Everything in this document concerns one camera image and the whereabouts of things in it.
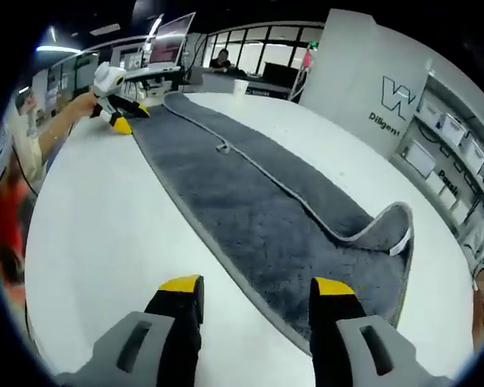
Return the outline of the person's left hand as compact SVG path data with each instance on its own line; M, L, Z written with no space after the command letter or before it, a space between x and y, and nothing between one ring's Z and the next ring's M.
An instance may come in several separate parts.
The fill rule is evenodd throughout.
M92 91L80 94L73 100L73 109L78 118L91 116L98 103L98 98Z

